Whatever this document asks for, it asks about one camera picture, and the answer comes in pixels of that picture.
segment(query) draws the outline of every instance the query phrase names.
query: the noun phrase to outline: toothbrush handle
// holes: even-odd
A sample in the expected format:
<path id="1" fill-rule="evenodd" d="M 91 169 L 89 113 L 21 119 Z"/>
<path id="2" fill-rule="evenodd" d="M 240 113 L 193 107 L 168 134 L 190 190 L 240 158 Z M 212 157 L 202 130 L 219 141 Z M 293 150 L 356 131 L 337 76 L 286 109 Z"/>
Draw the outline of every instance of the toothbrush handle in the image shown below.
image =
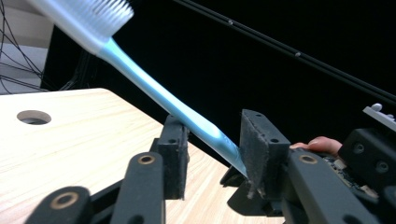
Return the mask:
<path id="1" fill-rule="evenodd" d="M 113 38 L 99 51 L 97 57 L 111 63 L 169 114 L 179 119 L 197 137 L 220 154 L 242 175 L 247 176 L 238 146 L 209 120 L 179 101 L 142 68 L 140 68 Z"/>

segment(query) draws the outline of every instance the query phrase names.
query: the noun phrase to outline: blue toothbrush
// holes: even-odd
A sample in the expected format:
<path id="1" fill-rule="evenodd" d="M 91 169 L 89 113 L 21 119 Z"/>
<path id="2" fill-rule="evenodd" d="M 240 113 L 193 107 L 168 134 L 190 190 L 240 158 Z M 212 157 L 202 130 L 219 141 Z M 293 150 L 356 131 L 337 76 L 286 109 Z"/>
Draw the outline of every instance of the blue toothbrush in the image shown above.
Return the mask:
<path id="1" fill-rule="evenodd" d="M 28 0 L 85 50 L 105 60 L 247 176 L 238 146 L 140 68 L 112 36 L 134 15 L 125 0 Z"/>

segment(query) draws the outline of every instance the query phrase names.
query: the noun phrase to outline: wire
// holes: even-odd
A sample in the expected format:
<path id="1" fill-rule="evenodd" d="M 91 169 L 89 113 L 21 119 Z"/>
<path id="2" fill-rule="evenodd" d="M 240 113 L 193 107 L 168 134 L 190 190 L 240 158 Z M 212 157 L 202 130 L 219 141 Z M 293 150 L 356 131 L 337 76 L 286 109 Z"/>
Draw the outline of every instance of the wire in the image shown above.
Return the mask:
<path id="1" fill-rule="evenodd" d="M 253 39 L 256 39 L 256 40 L 262 42 L 263 44 L 267 45 L 268 47 L 276 49 L 288 56 L 294 57 L 298 61 L 308 64 L 327 75 L 337 78 L 338 80 L 341 80 L 341 81 L 345 82 L 346 84 L 348 84 L 360 91 L 364 91 L 364 92 L 366 92 L 378 99 L 381 99 L 391 105 L 396 105 L 396 96 L 395 95 L 393 95 L 387 91 L 381 90 L 380 88 L 378 88 L 368 82 L 365 82 L 359 78 L 353 77 L 352 75 L 350 75 L 346 72 L 343 72 L 339 69 L 336 69 L 324 62 L 321 62 L 307 54 L 300 52 L 297 49 L 287 46 L 286 44 L 283 44 L 280 41 L 277 41 L 268 35 L 264 35 L 254 29 L 247 27 L 246 25 L 244 25 L 242 23 L 234 21 L 234 20 L 232 20 L 228 17 L 225 17 L 225 16 L 223 16 L 209 8 L 198 5 L 190 0 L 174 0 L 174 1 L 185 6 L 185 7 L 190 8 L 198 13 L 201 13 L 201 14 L 207 16 L 208 18 L 210 18 L 214 21 L 218 21 L 224 25 L 227 25 L 227 26 L 235 29 L 236 31 L 240 32 L 241 34 L 244 34 L 244 35 L 247 35 Z"/>
<path id="2" fill-rule="evenodd" d="M 5 9 L 3 0 L 0 0 L 0 13 L 1 13 L 1 15 L 3 16 L 3 24 L 2 24 L 2 28 L 0 29 L 0 32 L 1 32 L 0 60 L 1 60 L 2 56 L 4 55 L 4 56 L 6 56 L 7 58 L 9 58 L 13 63 L 15 63 L 16 65 L 18 65 L 18 66 L 14 66 L 14 65 L 11 65 L 11 64 L 6 64 L 6 63 L 0 63 L 0 65 L 5 65 L 5 66 L 11 67 L 11 68 L 20 69 L 20 70 L 25 71 L 25 72 L 31 72 L 31 73 L 35 74 L 38 78 L 40 78 L 40 80 L 41 80 L 43 83 L 47 84 L 49 87 L 52 88 L 53 85 L 48 83 L 48 82 L 50 82 L 50 81 L 49 81 L 49 80 L 47 80 L 47 81 L 43 80 L 43 77 L 44 77 L 44 76 L 43 76 L 43 72 L 42 72 L 42 71 L 32 62 L 32 60 L 23 52 L 23 50 L 21 49 L 20 45 L 18 44 L 17 39 L 15 38 L 15 36 L 14 36 L 14 34 L 13 34 L 13 32 L 12 32 L 10 26 L 9 26 L 9 23 L 8 23 L 8 21 L 7 21 L 7 18 L 6 18 L 6 9 Z M 9 30 L 10 37 L 6 35 L 6 29 Z M 24 64 L 22 64 L 22 63 L 18 63 L 17 61 L 13 60 L 11 57 L 9 57 L 9 56 L 4 52 L 4 43 L 5 43 L 5 40 L 7 40 L 7 42 L 9 42 L 13 47 L 15 47 L 15 48 L 19 51 L 19 53 L 21 54 L 21 56 L 23 57 L 23 59 L 25 60 L 25 62 L 26 62 L 27 65 L 24 65 Z M 3 80 L 10 81 L 10 82 L 14 82 L 14 83 L 16 83 L 16 84 L 19 84 L 19 85 L 22 85 L 22 86 L 25 86 L 25 87 L 28 87 L 28 88 L 36 89 L 36 90 L 38 90 L 38 91 L 43 91 L 43 90 L 40 89 L 39 87 L 34 87 L 32 84 L 24 83 L 24 82 L 21 82 L 21 81 L 18 81 L 18 80 L 16 80 L 16 79 L 14 79 L 14 78 L 6 77 L 6 76 L 0 75 L 0 84 L 1 84 L 1 86 L 3 86 L 3 88 L 6 90 L 6 92 L 7 92 L 8 94 L 12 94 L 12 92 L 10 92 L 10 91 L 7 89 L 7 87 L 6 87 L 5 83 L 3 82 Z"/>

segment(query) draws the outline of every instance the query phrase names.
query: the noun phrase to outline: wooden table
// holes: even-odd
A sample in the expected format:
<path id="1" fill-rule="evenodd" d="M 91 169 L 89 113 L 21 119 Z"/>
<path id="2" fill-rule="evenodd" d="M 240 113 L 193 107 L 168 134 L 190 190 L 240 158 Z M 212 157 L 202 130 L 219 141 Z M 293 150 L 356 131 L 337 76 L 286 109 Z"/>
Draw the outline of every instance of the wooden table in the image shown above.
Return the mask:
<path id="1" fill-rule="evenodd" d="M 31 118 L 47 123 L 20 121 Z M 0 96 L 0 223 L 23 223 L 56 189 L 94 194 L 123 179 L 162 127 L 104 89 Z M 227 205 L 235 188 L 219 184 L 227 167 L 192 144 L 189 154 L 185 201 L 166 201 L 167 223 L 283 223 L 236 214 Z"/>

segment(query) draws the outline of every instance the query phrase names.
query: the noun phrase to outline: black background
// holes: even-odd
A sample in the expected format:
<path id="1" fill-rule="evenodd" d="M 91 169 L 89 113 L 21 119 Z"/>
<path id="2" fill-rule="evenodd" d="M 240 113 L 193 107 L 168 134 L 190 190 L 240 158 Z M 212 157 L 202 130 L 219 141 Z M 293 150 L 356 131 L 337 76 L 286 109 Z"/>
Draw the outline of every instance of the black background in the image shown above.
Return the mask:
<path id="1" fill-rule="evenodd" d="M 196 0 L 324 63 L 395 93 L 395 8 L 384 1 Z M 243 108 L 263 113 L 292 142 L 326 135 L 343 141 L 373 125 L 367 105 L 394 105 L 173 1 L 142 1 L 115 35 L 119 45 L 186 105 L 238 145 Z M 46 78 L 66 82 L 81 49 L 55 30 Z M 167 114 L 110 65 L 90 63 L 91 88 L 114 91 L 159 122 Z M 191 137 L 206 153 L 224 162 Z"/>

